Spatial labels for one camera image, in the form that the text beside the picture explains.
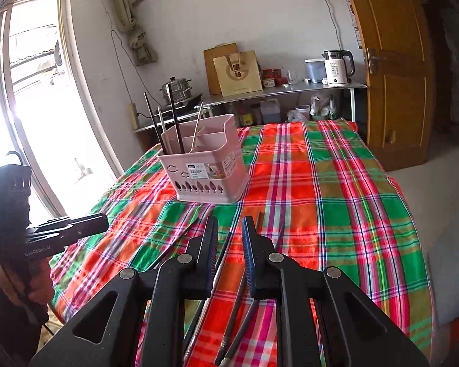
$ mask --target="beige shopping bag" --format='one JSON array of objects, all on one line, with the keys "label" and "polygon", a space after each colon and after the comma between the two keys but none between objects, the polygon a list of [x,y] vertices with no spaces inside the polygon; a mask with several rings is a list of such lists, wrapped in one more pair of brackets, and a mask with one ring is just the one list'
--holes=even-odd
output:
[{"label": "beige shopping bag", "polygon": [[216,57],[214,67],[223,96],[262,90],[255,51]]}]

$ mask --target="black sleeve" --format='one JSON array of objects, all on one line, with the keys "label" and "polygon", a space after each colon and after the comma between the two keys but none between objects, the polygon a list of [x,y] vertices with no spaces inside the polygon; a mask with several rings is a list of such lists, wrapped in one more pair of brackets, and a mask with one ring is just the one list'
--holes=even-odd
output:
[{"label": "black sleeve", "polygon": [[0,343],[14,360],[29,364],[38,350],[41,326],[30,324],[25,310],[15,306],[0,288]]}]

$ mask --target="window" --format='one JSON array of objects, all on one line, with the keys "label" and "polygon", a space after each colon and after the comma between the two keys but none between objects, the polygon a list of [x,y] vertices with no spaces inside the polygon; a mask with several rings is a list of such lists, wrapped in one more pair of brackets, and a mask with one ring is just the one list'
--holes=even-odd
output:
[{"label": "window", "polygon": [[33,224],[87,214],[118,173],[76,85],[65,12],[65,0],[18,0],[0,13],[0,162],[16,150],[32,167]]}]

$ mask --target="basket label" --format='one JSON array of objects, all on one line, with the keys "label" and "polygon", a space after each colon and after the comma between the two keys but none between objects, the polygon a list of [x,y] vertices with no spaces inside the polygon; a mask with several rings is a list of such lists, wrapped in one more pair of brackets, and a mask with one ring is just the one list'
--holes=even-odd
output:
[{"label": "basket label", "polygon": [[230,177],[236,168],[234,153],[221,163],[186,164],[190,178],[193,180],[223,180]]}]

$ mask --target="curtain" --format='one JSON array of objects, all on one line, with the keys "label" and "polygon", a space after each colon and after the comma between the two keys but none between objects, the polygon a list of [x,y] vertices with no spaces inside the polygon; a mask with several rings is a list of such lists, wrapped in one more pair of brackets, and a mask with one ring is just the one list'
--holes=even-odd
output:
[{"label": "curtain", "polygon": [[157,61],[156,54],[146,43],[145,31],[136,23],[129,0],[113,0],[118,28],[128,35],[129,46],[135,56],[136,66]]}]

